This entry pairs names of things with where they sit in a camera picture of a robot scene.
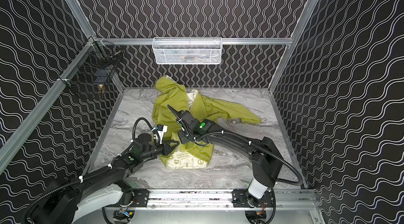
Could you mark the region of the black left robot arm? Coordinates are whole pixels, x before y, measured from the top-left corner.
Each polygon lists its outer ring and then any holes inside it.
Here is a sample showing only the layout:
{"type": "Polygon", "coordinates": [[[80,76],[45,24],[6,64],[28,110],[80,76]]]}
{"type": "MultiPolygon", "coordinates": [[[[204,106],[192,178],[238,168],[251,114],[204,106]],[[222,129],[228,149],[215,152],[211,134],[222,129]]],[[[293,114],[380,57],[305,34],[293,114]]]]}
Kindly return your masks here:
{"type": "Polygon", "coordinates": [[[168,140],[153,145],[153,136],[140,134],[110,164],[84,176],[70,180],[55,180],[22,215],[23,224],[71,224],[79,211],[79,203],[86,197],[109,185],[121,186],[120,192],[129,191],[123,179],[134,174],[144,163],[159,156],[170,155],[179,142],[168,140]]]}

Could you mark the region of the lime green printed jacket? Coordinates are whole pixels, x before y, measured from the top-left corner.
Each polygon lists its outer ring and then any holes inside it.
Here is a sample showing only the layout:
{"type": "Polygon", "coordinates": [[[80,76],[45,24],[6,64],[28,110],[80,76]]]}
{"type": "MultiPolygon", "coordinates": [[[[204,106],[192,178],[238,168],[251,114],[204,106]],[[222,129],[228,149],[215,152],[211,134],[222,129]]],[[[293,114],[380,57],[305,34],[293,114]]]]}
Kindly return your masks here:
{"type": "Polygon", "coordinates": [[[243,105],[209,98],[199,90],[187,91],[167,76],[155,84],[161,95],[157,97],[152,112],[156,125],[167,127],[165,140],[174,140],[179,147],[161,161],[168,169],[206,168],[213,156],[214,146],[200,135],[215,129],[219,119],[240,120],[244,124],[259,124],[261,119],[243,105]]]}

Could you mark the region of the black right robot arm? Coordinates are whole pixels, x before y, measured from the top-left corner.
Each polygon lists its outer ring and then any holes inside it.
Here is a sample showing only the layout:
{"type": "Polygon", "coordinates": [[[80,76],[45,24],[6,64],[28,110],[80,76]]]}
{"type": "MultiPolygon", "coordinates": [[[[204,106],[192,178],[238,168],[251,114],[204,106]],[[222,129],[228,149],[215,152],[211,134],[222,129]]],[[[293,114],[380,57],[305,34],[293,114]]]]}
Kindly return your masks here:
{"type": "Polygon", "coordinates": [[[265,192],[274,188],[277,182],[295,186],[303,184],[300,172],[282,157],[270,138],[248,138],[229,131],[214,121],[205,119],[200,122],[189,111],[175,111],[173,114],[182,128],[178,131],[182,144],[222,146],[251,161],[253,179],[248,186],[249,196],[262,199],[265,192]]]}

